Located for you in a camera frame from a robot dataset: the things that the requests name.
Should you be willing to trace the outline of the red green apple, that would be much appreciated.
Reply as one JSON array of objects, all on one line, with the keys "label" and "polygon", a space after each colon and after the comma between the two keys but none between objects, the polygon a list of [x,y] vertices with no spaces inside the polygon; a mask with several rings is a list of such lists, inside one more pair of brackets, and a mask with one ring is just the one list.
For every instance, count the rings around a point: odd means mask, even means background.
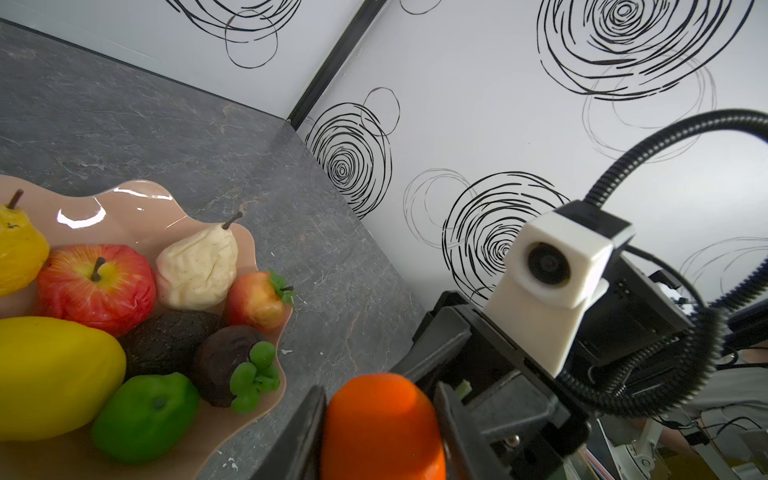
[{"label": "red green apple", "polygon": [[228,292],[226,319],[230,326],[275,330],[288,318],[295,295],[294,287],[274,270],[247,273],[238,277]]}]

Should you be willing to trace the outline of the dark brown mangosteen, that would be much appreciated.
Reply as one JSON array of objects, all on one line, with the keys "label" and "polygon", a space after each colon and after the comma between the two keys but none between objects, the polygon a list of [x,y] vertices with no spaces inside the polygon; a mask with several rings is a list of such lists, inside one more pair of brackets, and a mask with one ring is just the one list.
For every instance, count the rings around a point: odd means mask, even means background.
[{"label": "dark brown mangosteen", "polygon": [[203,341],[189,374],[209,404],[245,415],[259,406],[263,396],[281,387],[276,358],[275,345],[256,329],[229,326]]}]

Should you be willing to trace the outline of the beige pale fruit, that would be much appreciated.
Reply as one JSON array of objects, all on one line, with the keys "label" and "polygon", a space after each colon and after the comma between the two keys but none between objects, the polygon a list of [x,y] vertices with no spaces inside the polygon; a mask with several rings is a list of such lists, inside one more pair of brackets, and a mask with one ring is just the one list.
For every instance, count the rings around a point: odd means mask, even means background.
[{"label": "beige pale fruit", "polygon": [[237,275],[239,249],[231,225],[237,212],[166,247],[156,259],[159,301],[175,310],[202,311],[225,300]]}]

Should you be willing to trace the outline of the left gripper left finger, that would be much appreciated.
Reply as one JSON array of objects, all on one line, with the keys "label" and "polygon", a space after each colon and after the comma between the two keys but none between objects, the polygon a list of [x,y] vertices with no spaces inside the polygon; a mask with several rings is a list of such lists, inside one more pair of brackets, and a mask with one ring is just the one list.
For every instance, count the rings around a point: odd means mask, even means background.
[{"label": "left gripper left finger", "polygon": [[320,478],[320,458],[327,411],[327,396],[312,386],[291,417],[253,480],[315,480]]}]

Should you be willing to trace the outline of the orange tangerine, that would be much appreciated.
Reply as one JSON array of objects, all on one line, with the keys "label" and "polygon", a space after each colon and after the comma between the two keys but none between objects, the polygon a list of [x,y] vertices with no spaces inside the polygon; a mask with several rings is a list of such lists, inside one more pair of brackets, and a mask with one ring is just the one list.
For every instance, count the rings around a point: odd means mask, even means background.
[{"label": "orange tangerine", "polygon": [[410,380],[378,373],[348,381],[330,400],[322,479],[444,479],[435,408]]}]

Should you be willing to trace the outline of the pink wavy fruit bowl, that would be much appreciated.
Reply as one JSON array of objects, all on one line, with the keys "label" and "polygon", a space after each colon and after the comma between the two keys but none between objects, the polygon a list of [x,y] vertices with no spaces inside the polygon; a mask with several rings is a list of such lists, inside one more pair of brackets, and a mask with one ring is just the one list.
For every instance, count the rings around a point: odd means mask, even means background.
[{"label": "pink wavy fruit bowl", "polygon": [[[126,244],[149,261],[168,245],[202,231],[206,223],[190,217],[161,185],[132,180],[87,197],[68,197],[26,180],[4,175],[1,190],[23,190],[21,203],[52,248],[72,244]],[[90,442],[89,426],[55,438],[1,445],[4,479],[193,479],[239,430],[277,406],[288,382],[266,395],[247,415],[202,402],[195,423],[166,454],[152,462],[112,461]]]}]

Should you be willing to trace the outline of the yellow lemon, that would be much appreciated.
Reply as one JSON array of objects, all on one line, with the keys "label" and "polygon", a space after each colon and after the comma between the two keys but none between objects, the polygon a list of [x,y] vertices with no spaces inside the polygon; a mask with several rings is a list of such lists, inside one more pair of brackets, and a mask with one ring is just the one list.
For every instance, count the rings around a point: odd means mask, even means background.
[{"label": "yellow lemon", "polygon": [[1,321],[1,440],[37,441],[91,422],[122,385],[115,337],[49,317]]}]

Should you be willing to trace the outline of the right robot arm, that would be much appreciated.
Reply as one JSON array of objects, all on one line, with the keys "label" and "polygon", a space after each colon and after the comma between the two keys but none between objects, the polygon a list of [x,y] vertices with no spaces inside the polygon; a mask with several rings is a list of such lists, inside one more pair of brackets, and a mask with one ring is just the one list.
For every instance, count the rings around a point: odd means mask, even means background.
[{"label": "right robot arm", "polygon": [[394,370],[436,403],[451,477],[544,479],[589,439],[596,415],[680,405],[713,372],[727,318],[766,291],[767,269],[706,308],[679,296],[667,268],[648,276],[620,257],[608,280],[559,374],[461,293],[425,315]]}]

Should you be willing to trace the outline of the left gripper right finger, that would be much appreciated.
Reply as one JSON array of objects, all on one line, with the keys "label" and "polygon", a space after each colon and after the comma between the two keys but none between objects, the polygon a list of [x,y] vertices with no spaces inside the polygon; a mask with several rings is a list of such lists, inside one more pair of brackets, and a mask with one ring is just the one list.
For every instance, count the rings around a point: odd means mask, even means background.
[{"label": "left gripper right finger", "polygon": [[448,479],[508,479],[509,475],[455,391],[438,382],[433,396],[443,438]]}]

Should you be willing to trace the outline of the small yellow fruit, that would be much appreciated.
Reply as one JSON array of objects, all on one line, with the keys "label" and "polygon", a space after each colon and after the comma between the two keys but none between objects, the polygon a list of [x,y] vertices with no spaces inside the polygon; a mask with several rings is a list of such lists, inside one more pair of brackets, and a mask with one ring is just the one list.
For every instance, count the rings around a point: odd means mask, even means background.
[{"label": "small yellow fruit", "polygon": [[18,189],[1,205],[1,296],[25,289],[36,278],[50,253],[45,236],[18,206]]}]

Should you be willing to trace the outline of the green lime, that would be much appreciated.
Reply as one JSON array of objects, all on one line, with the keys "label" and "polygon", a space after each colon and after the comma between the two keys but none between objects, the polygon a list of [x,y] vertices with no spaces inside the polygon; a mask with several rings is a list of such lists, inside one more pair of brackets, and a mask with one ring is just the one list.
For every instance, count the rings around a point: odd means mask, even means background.
[{"label": "green lime", "polygon": [[200,394],[181,373],[139,375],[126,381],[94,421],[92,444],[126,464],[167,453],[194,423]]}]

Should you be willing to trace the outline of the dark avocado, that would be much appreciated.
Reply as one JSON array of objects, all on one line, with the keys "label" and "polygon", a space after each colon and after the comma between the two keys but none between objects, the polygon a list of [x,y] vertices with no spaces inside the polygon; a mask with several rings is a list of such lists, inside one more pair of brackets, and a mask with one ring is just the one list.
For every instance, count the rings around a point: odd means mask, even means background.
[{"label": "dark avocado", "polygon": [[187,372],[198,347],[225,326],[221,316],[195,310],[169,311],[145,320],[118,338],[126,354],[125,379]]}]

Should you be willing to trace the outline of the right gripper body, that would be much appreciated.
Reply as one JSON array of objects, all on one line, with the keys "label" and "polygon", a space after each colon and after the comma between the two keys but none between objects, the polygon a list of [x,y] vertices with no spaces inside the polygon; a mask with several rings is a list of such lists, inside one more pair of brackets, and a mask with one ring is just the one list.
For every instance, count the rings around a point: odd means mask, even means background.
[{"label": "right gripper body", "polygon": [[445,291],[393,367],[433,404],[448,384],[507,471],[547,479],[591,434],[591,412],[458,291]]}]

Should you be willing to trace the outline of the red crinkled fruit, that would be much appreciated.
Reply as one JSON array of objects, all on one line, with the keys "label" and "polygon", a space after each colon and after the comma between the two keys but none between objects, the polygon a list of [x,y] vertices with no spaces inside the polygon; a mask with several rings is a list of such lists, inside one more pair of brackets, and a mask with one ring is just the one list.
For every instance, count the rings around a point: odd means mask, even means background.
[{"label": "red crinkled fruit", "polygon": [[148,319],[156,302],[146,257],[126,245],[54,250],[37,276],[38,312],[120,337]]}]

